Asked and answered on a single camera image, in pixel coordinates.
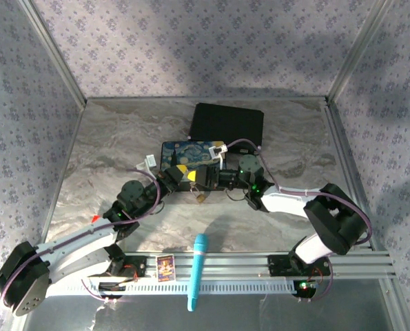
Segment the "brass padlock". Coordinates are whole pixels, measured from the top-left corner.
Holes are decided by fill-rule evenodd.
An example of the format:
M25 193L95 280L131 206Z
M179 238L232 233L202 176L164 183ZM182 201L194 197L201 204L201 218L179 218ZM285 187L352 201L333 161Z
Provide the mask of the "brass padlock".
M194 198L196 199L197 203L201 204L204 202L204 200L206 200L206 196L197 188L197 186L195 184L192 184L190 186L190 190L189 190Z

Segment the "starry night print box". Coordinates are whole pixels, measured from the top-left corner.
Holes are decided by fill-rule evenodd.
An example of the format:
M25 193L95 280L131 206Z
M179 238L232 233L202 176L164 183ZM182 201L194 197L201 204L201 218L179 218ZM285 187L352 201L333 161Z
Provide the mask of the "starry night print box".
M188 170L195 170L201 165L227 167L226 159L213 159L209 149L221 146L222 141L165 141L161 146L160 169L165 170L175 165L185 165Z

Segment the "black hard case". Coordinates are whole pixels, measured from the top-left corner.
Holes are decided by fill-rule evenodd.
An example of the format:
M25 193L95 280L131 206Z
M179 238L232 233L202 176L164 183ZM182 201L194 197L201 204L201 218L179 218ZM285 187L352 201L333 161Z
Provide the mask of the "black hard case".
M253 154L263 144L264 113L260 110L197 103L188 132L192 141L222 141L237 154Z

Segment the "small orange card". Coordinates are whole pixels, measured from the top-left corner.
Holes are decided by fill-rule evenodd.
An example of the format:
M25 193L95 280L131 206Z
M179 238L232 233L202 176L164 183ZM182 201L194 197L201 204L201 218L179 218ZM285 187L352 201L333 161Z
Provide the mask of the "small orange card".
M168 282L176 279L175 262L172 254L156 258L156 276L158 282Z

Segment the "blue marker pen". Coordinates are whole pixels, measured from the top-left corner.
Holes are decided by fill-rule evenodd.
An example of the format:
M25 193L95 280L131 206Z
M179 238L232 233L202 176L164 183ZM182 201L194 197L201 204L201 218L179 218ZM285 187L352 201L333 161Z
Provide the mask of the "blue marker pen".
M187 288L187 310L193 312L198 301L205 255L208 249L206 234L198 234L193 247L192 269Z

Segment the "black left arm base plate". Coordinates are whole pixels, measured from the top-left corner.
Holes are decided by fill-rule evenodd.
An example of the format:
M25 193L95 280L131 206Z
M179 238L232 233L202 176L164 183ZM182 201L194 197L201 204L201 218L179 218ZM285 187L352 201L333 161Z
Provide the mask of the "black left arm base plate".
M114 258L106 270L96 272L92 274L92 277L141 278L145 276L146 267L146 256L123 255L122 257Z

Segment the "aluminium mounting rail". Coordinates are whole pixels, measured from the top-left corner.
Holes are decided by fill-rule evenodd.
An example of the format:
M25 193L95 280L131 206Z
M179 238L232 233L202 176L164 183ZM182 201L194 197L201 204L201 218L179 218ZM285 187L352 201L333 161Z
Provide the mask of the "aluminium mounting rail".
M177 281L186 281L192 271L191 252L173 252ZM271 277L270 252L210 252L205 256L204 281L263 280ZM329 258L334 279L392 279L396 276L386 251L358 250Z

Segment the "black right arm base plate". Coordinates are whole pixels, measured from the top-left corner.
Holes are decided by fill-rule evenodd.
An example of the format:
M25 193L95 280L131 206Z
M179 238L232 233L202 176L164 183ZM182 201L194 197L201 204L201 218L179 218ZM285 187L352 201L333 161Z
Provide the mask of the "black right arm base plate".
M293 296L299 301L318 301L333 285L333 265L328 257L306 264L294 255L269 255L267 266L271 277L298 277L293 280Z

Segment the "aluminium side rail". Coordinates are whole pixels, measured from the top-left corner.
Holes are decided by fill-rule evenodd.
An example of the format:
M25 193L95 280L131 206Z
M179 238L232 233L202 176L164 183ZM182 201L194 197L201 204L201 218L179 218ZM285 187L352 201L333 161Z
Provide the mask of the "aluminium side rail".
M347 135L340 119L340 114L336 104L329 101L327 97L322 103L324 105L325 123L331 143L338 156L338 164L342 172L341 188L351 197L351 199L361 208L361 210L370 218L373 234L368 243L360 245L360 248L369 247L376 251L387 251L381 240L378 238L377 222L374 220L369 202L367 200L361 176L357 169L356 162L353 158Z

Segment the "aluminium frame post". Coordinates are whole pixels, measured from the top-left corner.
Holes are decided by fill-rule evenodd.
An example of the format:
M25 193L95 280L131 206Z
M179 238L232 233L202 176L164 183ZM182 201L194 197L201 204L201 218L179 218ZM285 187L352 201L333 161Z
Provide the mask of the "aluminium frame post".
M345 61L326 96L328 105L335 102L345 88L392 2L393 0L374 0L361 30L353 42L350 51L347 53Z
M54 40L50 29L48 28L45 19L41 16L36 4L33 0L16 0L24 11L28 21L36 32L40 42L47 52L51 62L57 69L67 89L70 91L72 98L78 107L84 109L86 99L72 74L70 67L65 62L64 56L59 49L58 44Z

